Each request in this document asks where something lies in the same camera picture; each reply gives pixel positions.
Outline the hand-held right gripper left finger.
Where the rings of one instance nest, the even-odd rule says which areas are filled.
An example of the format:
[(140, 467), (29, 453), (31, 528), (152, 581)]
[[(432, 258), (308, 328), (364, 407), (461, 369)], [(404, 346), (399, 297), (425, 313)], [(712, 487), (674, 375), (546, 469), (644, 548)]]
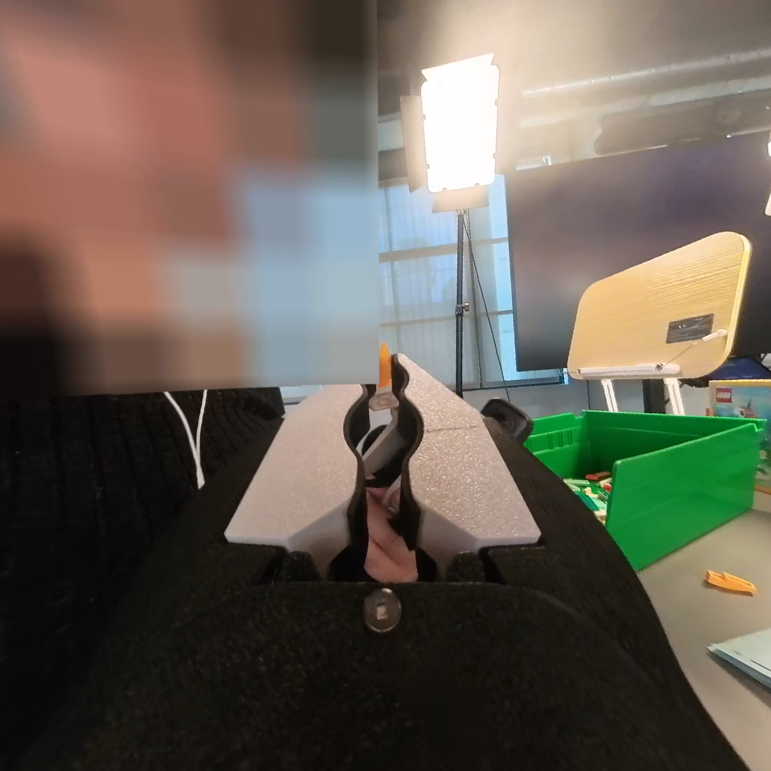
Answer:
[(227, 542), (303, 552), (327, 573), (351, 541), (361, 458), (349, 420), (364, 406), (368, 427), (368, 395), (359, 384), (328, 385), (289, 412), (225, 529)]

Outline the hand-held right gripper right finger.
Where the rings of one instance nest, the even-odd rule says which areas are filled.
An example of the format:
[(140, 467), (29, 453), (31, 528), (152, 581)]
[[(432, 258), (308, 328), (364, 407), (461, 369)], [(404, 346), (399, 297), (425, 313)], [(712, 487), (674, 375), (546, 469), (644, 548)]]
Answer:
[(458, 554), (535, 545), (539, 526), (482, 414), (403, 354), (392, 384), (403, 429), (416, 428), (400, 503), (417, 509), (416, 545), (438, 574)]

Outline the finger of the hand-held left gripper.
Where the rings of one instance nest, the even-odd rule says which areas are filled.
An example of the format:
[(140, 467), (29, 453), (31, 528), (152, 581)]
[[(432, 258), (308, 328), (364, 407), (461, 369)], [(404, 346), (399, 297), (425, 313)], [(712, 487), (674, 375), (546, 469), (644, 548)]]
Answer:
[(391, 463), (404, 447), (399, 430), (400, 403), (390, 385), (376, 388), (369, 400), (369, 409), (374, 416), (388, 416), (390, 421), (381, 424), (380, 434), (366, 450), (362, 449), (363, 468), (368, 481), (374, 480), (376, 474)]

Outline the pile of lego pieces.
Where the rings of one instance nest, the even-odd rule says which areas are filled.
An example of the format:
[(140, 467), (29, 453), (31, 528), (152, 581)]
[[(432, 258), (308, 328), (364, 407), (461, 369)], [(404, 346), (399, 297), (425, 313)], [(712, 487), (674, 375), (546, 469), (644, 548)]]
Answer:
[(562, 481), (599, 520), (605, 520), (613, 489), (611, 472), (562, 477)]

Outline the lego set box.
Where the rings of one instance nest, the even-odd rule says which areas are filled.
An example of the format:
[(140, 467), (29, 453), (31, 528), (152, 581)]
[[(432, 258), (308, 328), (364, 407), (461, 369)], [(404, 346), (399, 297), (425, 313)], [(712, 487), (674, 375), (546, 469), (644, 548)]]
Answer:
[(770, 494), (770, 379), (712, 380), (709, 391), (713, 416), (766, 422), (759, 440), (755, 487)]

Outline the orange lego wedge piece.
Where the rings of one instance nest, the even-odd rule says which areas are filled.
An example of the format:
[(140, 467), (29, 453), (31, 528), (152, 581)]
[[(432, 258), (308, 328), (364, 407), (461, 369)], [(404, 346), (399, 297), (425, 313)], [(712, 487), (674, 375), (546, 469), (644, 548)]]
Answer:
[(754, 596), (757, 592), (757, 587), (754, 583), (725, 571), (708, 570), (705, 574), (704, 582), (709, 587), (731, 594)]

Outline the person's left hand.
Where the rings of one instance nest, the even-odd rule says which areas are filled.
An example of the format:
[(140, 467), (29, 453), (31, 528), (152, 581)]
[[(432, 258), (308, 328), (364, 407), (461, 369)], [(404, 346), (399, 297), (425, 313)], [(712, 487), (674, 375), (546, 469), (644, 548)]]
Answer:
[(371, 579), (381, 583), (414, 583), (419, 578), (416, 552), (409, 549), (393, 526), (397, 515), (393, 504), (398, 498), (390, 497), (385, 503), (386, 493), (385, 488), (378, 487), (366, 491), (369, 539), (364, 569)]

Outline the black light stand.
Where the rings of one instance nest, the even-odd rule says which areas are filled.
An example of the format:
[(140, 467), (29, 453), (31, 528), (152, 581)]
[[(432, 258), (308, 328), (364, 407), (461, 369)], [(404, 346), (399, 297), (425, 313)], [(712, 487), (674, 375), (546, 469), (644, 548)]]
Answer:
[(457, 257), (456, 257), (456, 304), (455, 304), (455, 380), (454, 391), (463, 398), (463, 324), (468, 303), (464, 300), (464, 239), (466, 231), (465, 210), (457, 211)]

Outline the window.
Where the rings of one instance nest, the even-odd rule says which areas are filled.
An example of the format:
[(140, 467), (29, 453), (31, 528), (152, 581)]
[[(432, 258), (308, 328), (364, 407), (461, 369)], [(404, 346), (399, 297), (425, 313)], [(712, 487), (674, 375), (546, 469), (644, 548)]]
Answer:
[[(466, 214), (463, 390), (564, 385), (562, 369), (516, 362), (514, 292), (504, 177), (487, 207)], [(426, 189), (379, 189), (381, 341), (454, 390), (457, 212), (434, 214)]]

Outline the green plastic bin with divider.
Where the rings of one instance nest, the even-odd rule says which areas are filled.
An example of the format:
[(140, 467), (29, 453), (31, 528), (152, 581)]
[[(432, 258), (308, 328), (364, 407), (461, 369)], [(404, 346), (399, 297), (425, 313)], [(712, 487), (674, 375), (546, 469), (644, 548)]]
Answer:
[(766, 421), (584, 410), (536, 418), (525, 446), (564, 479), (609, 472), (605, 527), (640, 571), (753, 507)]

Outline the tilted wooden table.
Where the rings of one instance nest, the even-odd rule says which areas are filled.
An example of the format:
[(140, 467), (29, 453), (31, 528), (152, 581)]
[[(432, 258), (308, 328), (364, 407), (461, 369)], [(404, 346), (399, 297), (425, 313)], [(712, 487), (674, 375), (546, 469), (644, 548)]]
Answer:
[(744, 235), (720, 232), (592, 284), (577, 306), (570, 377), (600, 382), (611, 412), (616, 381), (657, 381), (683, 416), (679, 382), (732, 354), (752, 253)]

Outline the person's black sweater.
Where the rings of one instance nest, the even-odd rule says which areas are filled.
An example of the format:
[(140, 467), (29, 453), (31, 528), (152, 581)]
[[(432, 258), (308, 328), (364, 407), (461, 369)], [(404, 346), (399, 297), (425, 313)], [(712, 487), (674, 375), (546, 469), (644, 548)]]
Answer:
[(79, 684), (197, 491), (187, 434), (159, 392), (2, 400), (2, 769)]

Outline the large black screen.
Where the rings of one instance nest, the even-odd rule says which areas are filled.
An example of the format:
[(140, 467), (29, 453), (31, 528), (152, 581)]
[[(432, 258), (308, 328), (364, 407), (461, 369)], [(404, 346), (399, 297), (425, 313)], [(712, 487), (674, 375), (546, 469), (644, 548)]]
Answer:
[(726, 231), (752, 246), (734, 352), (768, 354), (768, 145), (748, 133), (506, 176), (517, 369), (566, 367), (591, 284)]

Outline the studio light panel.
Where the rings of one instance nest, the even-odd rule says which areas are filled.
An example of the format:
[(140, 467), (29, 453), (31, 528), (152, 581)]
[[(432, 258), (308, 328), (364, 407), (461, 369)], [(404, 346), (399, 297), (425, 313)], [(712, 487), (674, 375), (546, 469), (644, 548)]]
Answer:
[(423, 69), (400, 99), (408, 187), (434, 214), (487, 207), (496, 178), (500, 69), (487, 53)]

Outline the open instruction booklet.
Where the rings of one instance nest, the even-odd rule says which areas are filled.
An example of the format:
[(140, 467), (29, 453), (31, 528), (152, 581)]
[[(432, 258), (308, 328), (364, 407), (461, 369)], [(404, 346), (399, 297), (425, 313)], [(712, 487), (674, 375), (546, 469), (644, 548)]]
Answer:
[(712, 643), (707, 650), (770, 689), (770, 628)]

